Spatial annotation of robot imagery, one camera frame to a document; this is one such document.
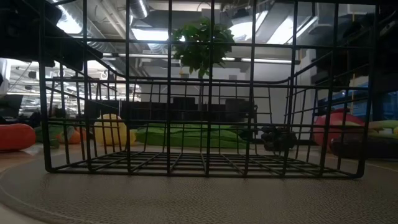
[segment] wire grid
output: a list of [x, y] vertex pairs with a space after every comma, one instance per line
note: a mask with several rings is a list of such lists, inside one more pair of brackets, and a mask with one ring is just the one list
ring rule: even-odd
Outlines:
[[[43, 134], [44, 134], [44, 154], [45, 154], [45, 168], [49, 172], [59, 172], [59, 173], [79, 173], [79, 174], [127, 174], [127, 175], [168, 175], [168, 176], [198, 176], [198, 177], [294, 177], [294, 178], [358, 178], [363, 175], [364, 172], [364, 147], [366, 145], [366, 136], [368, 134], [368, 123], [369, 123], [369, 114], [370, 114], [370, 105], [371, 105], [371, 98], [366, 98], [368, 106], [366, 110], [366, 120], [365, 120], [365, 127], [361, 131], [363, 134], [363, 147], [360, 152], [360, 157], [358, 159], [358, 167], [356, 172], [345, 172], [341, 170], [341, 157], [338, 158], [338, 165], [336, 169], [332, 169], [329, 167], [325, 167], [325, 159], [326, 159], [326, 143], [327, 143], [327, 136], [330, 131], [330, 128], [342, 128], [343, 129], [343, 137], [344, 132], [349, 132], [350, 127], [345, 125], [346, 119], [346, 111], [344, 112], [343, 118], [343, 125], [341, 126], [334, 126], [331, 125], [329, 122], [330, 119], [330, 111], [331, 107], [333, 106], [331, 97], [333, 94], [333, 90], [344, 90], [346, 93], [348, 90], [362, 90], [367, 91], [368, 96], [371, 96], [372, 89], [373, 89], [373, 76], [374, 76], [374, 54], [376, 49], [376, 35], [371, 36], [371, 40], [373, 46], [371, 48], [367, 48], [371, 52], [371, 60], [369, 61], [369, 88], [361, 88], [361, 87], [346, 87], [346, 86], [333, 86], [333, 80], [336, 77], [347, 75], [353, 70], [350, 70], [343, 74], [334, 74], [331, 71], [331, 75], [328, 79], [328, 85], [320, 85], [320, 86], [310, 86], [310, 85], [297, 85], [298, 77], [315, 66], [317, 61], [321, 61], [326, 56], [322, 58], [318, 58], [317, 61], [311, 63], [310, 65], [306, 66], [305, 68], [301, 69], [298, 72], [295, 72], [295, 63], [291, 65], [291, 73], [290, 77], [286, 78], [285, 80], [277, 81], [277, 82], [267, 82], [267, 81], [255, 81], [254, 80], [254, 56], [255, 56], [255, 47], [283, 47], [283, 48], [290, 48], [294, 53], [296, 50], [300, 49], [330, 49], [331, 55], [331, 68], [333, 68], [334, 59], [335, 59], [335, 52], [337, 50], [346, 50], [350, 51], [353, 49], [358, 49], [358, 47], [350, 47], [347, 45], [344, 46], [337, 46], [337, 18], [338, 18], [338, 4], [335, 4], [335, 13], [334, 13], [334, 32], [333, 32], [333, 46], [325, 47], [325, 46], [307, 46], [307, 45], [297, 45], [296, 41], [296, 34], [297, 34], [297, 12], [298, 12], [298, 1], [294, 2], [294, 28], [293, 28], [293, 43], [292, 45], [275, 45], [275, 44], [257, 44], [256, 43], [256, 7], [253, 7], [253, 14], [252, 14], [252, 42], [251, 43], [214, 43], [213, 39], [210, 39], [209, 42], [184, 42], [184, 44], [199, 44], [199, 45], [209, 45], [210, 46], [210, 55], [213, 52], [213, 46], [216, 44], [229, 44], [234, 46], [248, 46], [251, 47], [251, 72], [250, 72], [250, 80], [216, 80], [213, 79], [213, 57], [210, 57], [210, 75], [208, 80], [202, 79], [195, 79], [195, 78], [172, 78], [171, 77], [171, 49], [172, 44], [181, 44], [181, 42], [174, 42], [174, 41], [147, 41], [147, 40], [132, 40], [129, 38], [129, 32], [126, 33], [126, 38], [124, 40], [119, 39], [93, 39], [87, 37], [87, 0], [83, 0], [83, 38], [76, 40], [82, 41], [82, 47], [84, 48], [83, 51], [83, 58], [86, 58], [87, 55], [90, 55], [102, 64], [104, 67], [108, 69], [108, 79], [107, 80], [94, 80], [90, 78], [87, 74], [87, 62], [85, 60], [85, 66], [83, 72], [74, 69], [76, 74], [75, 77], [65, 79], [63, 77], [63, 66], [67, 66], [71, 68], [70, 65], [65, 64], [61, 60], [61, 57], [54, 57], [55, 60], [60, 61], [60, 77], [53, 77], [53, 78], [46, 78], [45, 77], [45, 67], [43, 63], [40, 63], [40, 89], [42, 90], [50, 90], [50, 109], [52, 107], [52, 100], [54, 93], [60, 93], [62, 97], [62, 107], [65, 108], [65, 95], [69, 97], [74, 97], [77, 99], [78, 102], [78, 115], [82, 117], [82, 112], [80, 108], [80, 101], [83, 100], [85, 102], [85, 107], [87, 108], [88, 103], [93, 103], [96, 105], [101, 105], [102, 107], [109, 108], [112, 111], [117, 111], [117, 114], [120, 114], [121, 111], [121, 104], [122, 102], [119, 101], [119, 106], [110, 106], [106, 103], [103, 103], [103, 96], [101, 95], [101, 86], [105, 86], [107, 88], [107, 100], [109, 101], [111, 98], [110, 90], [113, 90], [116, 99], [116, 85], [117, 84], [125, 84], [126, 85], [126, 93], [129, 93], [131, 85], [134, 85], [134, 91], [132, 93], [132, 97], [136, 94], [135, 86], [146, 84], [151, 86], [150, 93], [140, 93], [141, 95], [149, 94], [150, 95], [150, 103], [152, 102], [152, 95], [157, 95], [159, 97], [163, 95], [160, 92], [161, 86], [167, 87], [167, 103], [166, 108], [162, 110], [153, 109], [152, 106], [149, 109], [149, 114], [152, 114], [153, 111], [158, 111], [163, 113], [165, 118], [161, 120], [154, 120], [149, 117], [149, 119], [132, 119], [131, 113], [132, 108], [131, 104], [129, 103], [129, 97], [126, 97], [126, 100], [123, 101], [125, 103], [125, 116], [124, 119], [104, 119], [103, 113], [101, 113], [100, 119], [93, 119], [90, 118], [86, 113], [84, 114], [84, 119], [68, 119], [66, 117], [63, 118], [49, 118], [51, 115], [47, 111], [47, 96], [46, 91], [40, 92], [40, 100], [41, 100], [41, 112], [42, 112], [42, 126], [43, 126]], [[126, 5], [130, 5], [130, 0], [126, 1]], [[214, 5], [215, 1], [211, 1], [211, 33], [210, 36], [213, 36], [213, 28], [214, 28]], [[252, 5], [256, 6], [257, 1], [253, 0]], [[377, 15], [379, 12], [379, 6], [375, 6], [375, 21], [374, 24], [377, 24]], [[129, 11], [126, 12], [126, 18], [129, 18]], [[169, 40], [171, 39], [172, 33], [172, 1], [169, 1]], [[44, 1], [42, 1], [42, 5], [40, 7], [40, 15], [44, 15]], [[40, 62], [43, 61], [45, 56], [45, 48], [44, 43], [46, 39], [51, 39], [54, 37], [46, 37], [45, 36], [45, 17], [40, 17]], [[129, 21], [126, 21], [126, 29], [129, 29]], [[377, 31], [377, 26], [373, 27], [372, 34], [375, 34]], [[125, 53], [129, 55], [129, 44], [131, 43], [153, 43], [153, 44], [167, 44], [168, 46], [168, 67], [167, 67], [167, 77], [159, 78], [159, 77], [130, 77], [126, 80], [117, 80], [111, 81], [109, 79], [110, 74], [114, 74], [119, 77], [126, 77], [123, 74], [112, 69], [109, 65], [105, 64], [100, 58], [92, 55], [88, 50], [87, 42], [88, 41], [95, 41], [95, 42], [122, 42], [126, 44]], [[292, 62], [295, 62], [295, 54], [292, 54]], [[126, 60], [126, 71], [129, 70], [129, 60]], [[52, 86], [48, 87], [46, 82], [51, 82]], [[56, 90], [54, 84], [60, 83], [61, 90]], [[64, 82], [72, 82], [76, 83], [76, 95], [66, 93], [63, 90], [63, 83]], [[79, 83], [84, 83], [84, 98], [80, 96], [79, 92]], [[153, 92], [153, 86], [159, 86], [159, 92]], [[187, 94], [187, 87], [188, 86], [207, 86], [208, 87], [208, 105], [206, 111], [197, 111], [200, 113], [200, 120], [199, 121], [178, 121], [172, 119], [172, 114], [178, 111], [173, 111], [171, 109], [171, 98], [174, 94], [171, 92], [171, 88], [173, 86], [184, 86], [185, 87], [185, 94], [184, 96], [190, 96]], [[213, 87], [218, 86], [219, 93], [213, 93]], [[213, 109], [213, 102], [212, 97], [218, 96], [218, 104], [220, 105], [220, 98], [222, 96], [220, 89], [223, 87], [235, 87], [235, 88], [247, 88], [249, 90], [248, 101], [250, 104], [250, 108], [254, 108], [254, 99], [258, 98], [254, 96], [254, 89], [255, 88], [263, 88], [265, 91], [268, 92], [268, 96], [263, 97], [267, 99], [269, 102], [269, 112], [263, 113], [269, 115], [270, 123], [259, 123], [256, 120], [257, 115], [261, 114], [255, 110], [249, 110], [245, 112], [247, 115], [248, 121], [246, 123], [230, 123], [230, 122], [221, 122], [221, 121], [214, 121], [211, 119], [210, 116], [218, 116], [221, 117], [220, 113], [222, 111], [217, 111]], [[96, 88], [95, 98], [93, 98], [92, 93], [94, 90], [92, 88]], [[285, 107], [285, 121], [284, 123], [273, 123], [272, 122], [272, 110], [271, 110], [271, 93], [270, 88], [283, 88], [287, 90], [286, 96], [286, 107]], [[304, 95], [309, 90], [315, 90], [315, 98], [313, 100], [313, 108], [305, 109], [305, 97], [303, 100], [302, 109], [296, 111], [295, 108], [297, 102], [297, 95], [299, 93], [303, 93]], [[328, 105], [326, 111], [326, 124], [325, 125], [315, 125], [315, 111], [319, 109], [317, 107], [317, 99], [318, 99], [318, 91], [319, 90], [328, 90]], [[347, 103], [350, 103], [354, 100], [347, 100], [344, 102], [339, 102], [339, 104], [344, 103], [344, 107], [347, 108]], [[306, 111], [312, 112], [312, 123], [303, 124], [303, 114]], [[300, 115], [300, 124], [295, 124], [295, 114]], [[102, 122], [101, 126], [92, 125], [93, 122]], [[119, 132], [119, 125], [120, 123], [124, 123], [127, 126], [127, 130], [130, 129], [132, 125], [140, 126], [142, 128], [147, 128], [149, 123], [158, 124], [160, 127], [164, 129], [164, 141], [162, 149], [158, 152], [150, 152], [147, 150], [149, 147], [147, 141], [144, 143], [144, 149], [140, 151], [134, 151], [130, 147], [130, 136], [126, 135], [126, 145], [121, 146], [120, 144], [112, 146], [103, 146], [104, 152], [101, 155], [98, 148], [102, 146], [98, 146], [96, 140], [90, 141], [89, 138], [84, 143], [83, 136], [81, 135], [81, 160], [77, 162], [72, 162], [70, 159], [70, 150], [67, 141], [65, 141], [65, 160], [66, 164], [61, 166], [53, 166], [53, 160], [51, 157], [51, 150], [49, 144], [49, 125], [62, 125], [64, 129], [64, 138], [67, 138], [66, 127], [68, 125], [78, 126], [80, 131], [82, 128], [86, 130], [92, 130], [93, 135], [95, 136], [95, 128], [102, 128], [102, 132], [104, 135], [104, 129], [109, 128], [112, 132], [117, 133], [117, 137], [119, 138], [118, 141], [120, 142], [120, 132]], [[184, 150], [184, 143], [182, 143], [182, 147], [178, 149], [178, 152], [175, 152], [175, 148], [171, 146], [170, 139], [171, 139], [171, 129], [174, 124], [181, 124], [184, 129], [188, 129], [189, 124], [197, 124], [200, 125], [201, 128], [200, 139], [201, 139], [201, 146], [200, 150], [196, 153], [192, 153], [190, 151]], [[218, 151], [211, 148], [211, 132], [218, 130], [220, 133], [223, 128], [221, 125], [233, 125], [239, 128], [236, 130], [245, 129], [247, 131], [246, 142], [243, 149], [239, 148], [238, 141], [237, 142], [237, 150], [236, 152], [228, 152], [224, 153], [221, 150], [220, 140], [218, 144]], [[257, 150], [257, 145], [254, 144], [254, 149], [251, 149], [252, 143], [254, 143], [255, 133], [258, 132], [259, 126], [275, 126], [275, 127], [285, 127], [287, 129], [298, 128], [298, 138], [303, 133], [302, 128], [310, 128], [310, 131], [307, 133], [314, 134], [314, 128], [324, 128], [324, 141], [322, 145], [322, 149], [320, 151], [320, 162], [319, 163], [311, 163], [308, 158], [311, 151], [311, 145], [308, 144], [308, 151], [307, 151], [307, 158], [306, 160], [299, 160], [298, 159], [298, 151], [300, 147], [300, 143], [297, 144], [295, 155], [291, 158], [289, 156], [289, 150], [286, 149], [285, 151], [275, 152], [273, 154], [261, 154]]]

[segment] potted plant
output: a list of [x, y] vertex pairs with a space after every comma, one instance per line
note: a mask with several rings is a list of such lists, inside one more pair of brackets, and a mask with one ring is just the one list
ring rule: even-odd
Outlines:
[[[185, 39], [189, 42], [208, 42], [210, 41], [210, 20], [205, 18], [196, 24], [186, 24], [183, 28], [173, 31], [172, 40], [179, 41]], [[222, 43], [234, 43], [233, 34], [224, 25], [214, 24], [213, 41]], [[210, 68], [210, 45], [198, 44], [177, 44], [174, 45], [174, 59], [179, 59], [182, 66], [189, 67], [189, 73], [198, 71], [199, 78], [209, 75]], [[213, 63], [224, 67], [223, 58], [226, 53], [232, 51], [232, 46], [228, 44], [216, 44], [213, 46]], [[203, 87], [200, 86], [199, 110], [201, 110], [201, 98]]]

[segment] ceiling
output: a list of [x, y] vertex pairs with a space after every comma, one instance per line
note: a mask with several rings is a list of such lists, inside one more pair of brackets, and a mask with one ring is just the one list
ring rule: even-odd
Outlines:
[[[144, 36], [147, 40], [166, 40], [167, 29], [169, 28], [168, 17], [169, 17], [169, 5], [168, 1], [165, 0], [140, 0], [145, 4], [148, 4], [147, 16], [142, 19], [133, 18], [131, 21], [131, 29], [125, 30], [125, 15], [126, 8], [133, 9], [132, 12], [136, 12], [136, 5], [126, 7], [125, 0], [92, 0], [88, 1], [87, 15], [88, 15], [88, 28], [89, 35], [96, 38], [107, 38], [107, 39], [123, 39], [126, 35], [126, 31], [131, 33], [131, 38], [142, 39], [140, 37], [140, 31], [146, 34]], [[236, 42], [251, 42], [251, 14], [252, 8], [250, 7], [249, 1], [228, 1], [228, 0], [216, 0], [215, 1], [215, 22], [224, 24], [233, 29], [233, 26], [238, 27], [239, 24], [245, 24], [245, 26], [238, 27], [235, 32], [237, 38]], [[64, 23], [70, 28], [72, 25], [79, 24], [83, 21], [81, 9], [83, 8], [82, 1], [75, 1], [61, 6], [64, 15], [68, 16], [66, 19], [73, 20], [73, 23]], [[246, 13], [246, 16], [238, 13], [238, 10], [242, 10]], [[312, 5], [309, 2], [300, 2], [298, 6], [298, 44], [311, 44], [311, 41], [317, 38], [311, 35], [313, 32], [316, 35], [317, 32], [313, 30], [316, 27], [330, 27], [333, 19], [333, 14], [330, 14], [330, 9], [333, 9], [332, 4], [316, 4]], [[293, 16], [293, 4], [291, 2], [275, 2], [275, 1], [258, 1], [257, 5], [257, 22], [256, 22], [256, 43], [268, 43], [268, 44], [291, 44], [292, 36], [292, 16]], [[349, 7], [349, 5], [342, 4], [340, 6], [341, 16], [353, 13], [366, 13], [370, 9], [363, 7]], [[210, 6], [206, 1], [198, 0], [183, 0], [173, 1], [173, 13], [172, 13], [172, 28], [180, 28], [184, 24], [189, 22], [195, 22], [201, 17], [210, 16]], [[166, 39], [162, 39], [164, 32], [166, 33]], [[72, 36], [81, 36], [81, 34], [71, 34]], [[107, 45], [101, 49], [107, 49], [110, 52], [103, 53], [121, 53], [125, 52], [125, 45], [121, 43], [106, 43]], [[163, 54], [167, 55], [167, 49], [162, 45], [148, 45], [148, 44], [131, 44], [129, 46], [131, 54]], [[277, 59], [277, 60], [290, 60], [291, 50], [287, 48], [260, 48], [257, 47], [255, 51], [255, 58], [262, 59]], [[250, 58], [251, 48], [250, 47], [233, 47], [228, 57], [234, 58]], [[9, 76], [9, 82], [11, 89], [9, 93], [25, 94], [23, 107], [24, 111], [36, 110], [39, 105], [38, 94], [39, 94], [39, 82], [37, 78], [29, 78], [29, 72], [38, 72], [37, 63], [29, 65], [25, 62], [11, 61], [12, 67]], [[114, 67], [117, 71], [123, 73], [125, 67], [124, 57], [105, 57], [104, 62]], [[130, 58], [130, 76], [151, 76], [151, 77], [166, 77], [167, 76], [167, 61], [164, 59], [153, 59], [153, 58]], [[173, 61], [172, 64], [172, 76], [178, 77], [179, 74], [188, 73], [188, 68], [180, 69], [178, 61]], [[214, 67], [213, 74], [220, 79], [229, 79], [230, 75], [236, 75], [237, 79], [245, 79], [245, 74], [249, 69], [249, 63], [244, 62], [227, 62], [226, 69], [220, 67]], [[57, 77], [60, 73], [59, 64], [54, 68], [47, 68], [46, 75]], [[65, 69], [64, 77], [72, 77], [75, 72], [69, 69]], [[99, 63], [89, 62], [88, 64], [88, 75], [91, 78], [99, 78], [106, 80], [108, 78], [107, 69]], [[262, 80], [275, 80], [275, 77], [279, 76], [279, 72], [275, 74], [268, 74], [270, 77], [262, 77]], [[75, 93], [73, 88], [70, 88], [74, 83], [66, 83], [64, 85], [64, 91], [70, 91]], [[61, 90], [59, 83], [55, 84], [56, 90]], [[126, 97], [125, 85], [118, 85], [116, 87], [116, 95], [120, 98]], [[106, 87], [102, 87], [101, 94], [104, 96], [107, 94]], [[140, 92], [140, 88], [136, 86], [136, 91]], [[113, 90], [110, 91], [112, 96], [115, 95]], [[139, 94], [135, 96], [134, 100], [139, 100]], [[56, 101], [60, 101], [60, 95], [54, 96]], [[71, 108], [72, 113], [76, 112], [76, 99], [68, 100], [67, 108]]]

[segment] ceiling duct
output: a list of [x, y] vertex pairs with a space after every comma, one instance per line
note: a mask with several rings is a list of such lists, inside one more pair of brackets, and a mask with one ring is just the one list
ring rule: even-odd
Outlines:
[[149, 13], [149, 6], [146, 0], [131, 0], [130, 9], [135, 19], [143, 19]]
[[[74, 3], [63, 4], [58, 6], [62, 11], [62, 17], [57, 26], [63, 29], [67, 34], [74, 37], [80, 37], [83, 32], [83, 12]], [[105, 36], [97, 29], [93, 22], [87, 19], [87, 37], [88, 38], [102, 38]], [[104, 42], [87, 42], [87, 45], [100, 52], [116, 52], [113, 45]], [[126, 64], [120, 58], [108, 61], [109, 64], [123, 74], [126, 74]]]

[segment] floor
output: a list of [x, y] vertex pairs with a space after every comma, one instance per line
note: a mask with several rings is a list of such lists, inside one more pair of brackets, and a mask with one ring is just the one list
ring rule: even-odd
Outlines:
[[[79, 147], [72, 147], [71, 152], [76, 152], [78, 153]], [[57, 154], [63, 154], [63, 150], [55, 150], [52, 151], [53, 155]], [[20, 152], [10, 152], [10, 153], [0, 153], [0, 172], [4, 171], [5, 169], [12, 167], [12, 166], [17, 166], [19, 164], [23, 164], [26, 162], [33, 161], [37, 158], [42, 157], [43, 155], [43, 150], [41, 145], [34, 145], [24, 151]], [[333, 155], [327, 155], [328, 158], [334, 158]], [[390, 170], [393, 172], [398, 172], [398, 161], [392, 160], [392, 161], [386, 161], [386, 160], [371, 160], [367, 162], [368, 166], [373, 166], [373, 167], [378, 167], [386, 170]], [[13, 212], [12, 210], [8, 209], [7, 207], [3, 206], [0, 204], [0, 223], [15, 223], [15, 224], [20, 224], [20, 223], [42, 223], [36, 220], [33, 220], [31, 218], [25, 217], [23, 215], [20, 215], [16, 212]]]

